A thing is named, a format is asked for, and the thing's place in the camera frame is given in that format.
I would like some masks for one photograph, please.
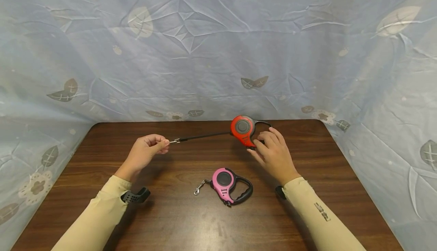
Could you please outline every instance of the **beige sleeve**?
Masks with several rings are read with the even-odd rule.
[[[305,179],[299,177],[288,182],[283,191],[307,225],[319,251],[365,251]]]
[[[52,251],[101,251],[126,211],[120,196],[130,182],[112,176],[97,196],[61,237]]]

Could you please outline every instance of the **metal clip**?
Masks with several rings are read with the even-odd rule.
[[[181,139],[180,138],[178,138],[178,139],[175,139],[175,140],[173,140],[173,141],[170,141],[170,143],[169,144],[173,144],[173,143],[180,143],[181,142]]]
[[[199,192],[200,192],[200,188],[201,187],[203,187],[203,185],[205,184],[205,183],[210,183],[211,181],[209,181],[209,180],[203,180],[201,183],[200,183],[200,185],[196,188],[196,190],[194,191],[194,195],[195,196],[198,196],[199,195]]]

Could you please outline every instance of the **wooden table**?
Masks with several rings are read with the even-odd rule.
[[[271,121],[285,136],[294,164],[319,197],[368,251],[402,250],[322,122]],[[226,121],[135,122],[95,125],[15,244],[16,251],[50,250],[126,158],[135,139],[169,139],[223,131]],[[209,187],[193,191],[220,167],[253,183],[241,205],[228,208]],[[106,250],[316,250],[278,184],[235,137],[174,144],[141,173],[134,191],[152,195],[129,205]],[[244,185],[238,185],[240,193]]]

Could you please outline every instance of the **curtain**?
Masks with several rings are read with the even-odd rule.
[[[437,0],[0,0],[0,249],[96,122],[319,119],[437,240]]]

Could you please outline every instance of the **pink retractable leash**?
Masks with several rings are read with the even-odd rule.
[[[231,198],[230,193],[234,190],[236,182],[238,181],[245,183],[248,188],[234,200]],[[252,183],[247,179],[236,175],[228,168],[219,168],[216,170],[212,175],[211,181],[203,180],[199,187],[194,191],[194,195],[199,195],[200,188],[203,187],[205,183],[209,183],[210,187],[216,191],[222,202],[229,207],[246,201],[253,193]]]

